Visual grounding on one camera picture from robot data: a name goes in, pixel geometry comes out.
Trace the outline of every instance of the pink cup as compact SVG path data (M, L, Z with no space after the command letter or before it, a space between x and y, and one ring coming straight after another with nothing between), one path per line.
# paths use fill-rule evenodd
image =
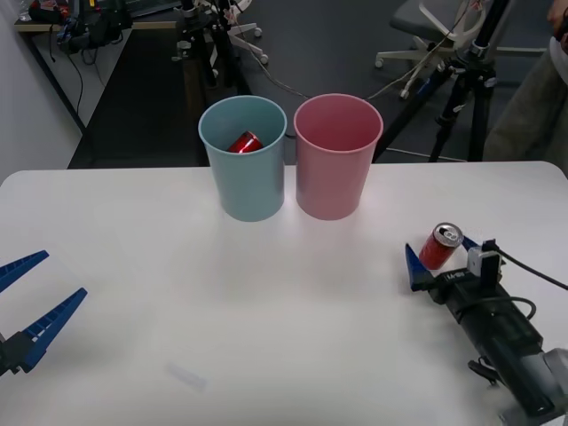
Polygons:
M359 205L379 137L381 115L365 100L329 94L303 103L296 128L296 199L310 216L335 220Z

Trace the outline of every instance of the blue cup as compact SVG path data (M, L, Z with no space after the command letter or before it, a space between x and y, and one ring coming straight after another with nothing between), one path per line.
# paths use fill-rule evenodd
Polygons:
M276 213L284 202L284 111L258 96L236 96L212 105L199 120L223 209L235 219L256 222ZM245 131L263 149L247 154L226 150Z

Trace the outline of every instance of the can lid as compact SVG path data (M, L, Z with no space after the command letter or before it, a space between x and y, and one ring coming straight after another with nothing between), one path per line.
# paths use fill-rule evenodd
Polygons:
M434 238L443 246L456 248L463 242L463 233L456 225L444 222L434 228Z

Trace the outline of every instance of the robotic arm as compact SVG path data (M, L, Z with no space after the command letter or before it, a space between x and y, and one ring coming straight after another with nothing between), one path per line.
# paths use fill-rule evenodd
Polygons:
M468 250L468 266L434 277L407 244L410 288L428 291L434 302L446 305L480 355L468 367L491 383L502 383L515 397L520 409L501 414L506 424L538 425L563 415L568 407L568 351L542 350L542 336L529 321L534 304L510 296L499 283L503 262L494 241L478 246L465 238L462 245ZM531 305L528 318L514 301Z
M40 251L1 266L0 293L48 256L46 251ZM9 370L16 374L21 369L24 373L29 373L43 357L48 346L71 318L85 296L87 296L87 290L79 288L73 295L29 327L7 340L0 335L0 375Z

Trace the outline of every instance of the person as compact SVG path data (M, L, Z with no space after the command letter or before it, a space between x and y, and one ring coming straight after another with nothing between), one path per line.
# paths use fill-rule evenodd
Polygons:
M557 35L568 0L548 12ZM544 160L568 177L568 34L554 37L525 78L485 141L484 160Z

